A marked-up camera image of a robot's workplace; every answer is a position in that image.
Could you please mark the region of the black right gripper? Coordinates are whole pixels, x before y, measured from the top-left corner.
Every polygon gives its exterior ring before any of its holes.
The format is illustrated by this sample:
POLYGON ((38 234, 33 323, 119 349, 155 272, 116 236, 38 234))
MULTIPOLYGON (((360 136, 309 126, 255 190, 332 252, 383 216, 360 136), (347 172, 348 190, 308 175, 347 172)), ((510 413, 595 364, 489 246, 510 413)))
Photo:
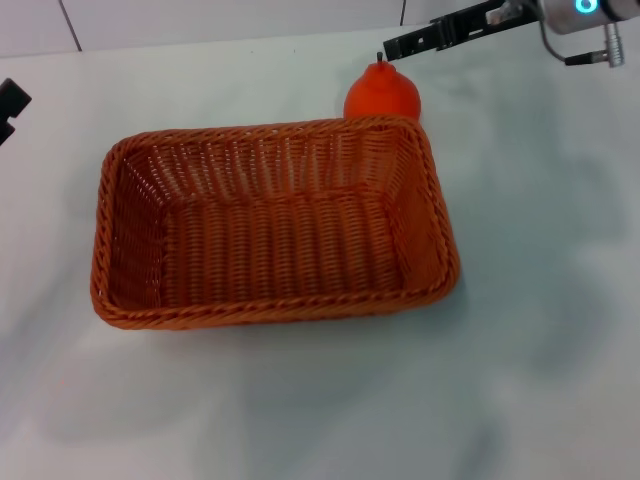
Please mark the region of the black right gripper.
POLYGON ((426 51, 441 51, 454 44, 519 28, 540 19, 537 1, 484 1, 385 41, 384 53, 388 61, 396 61, 426 51))

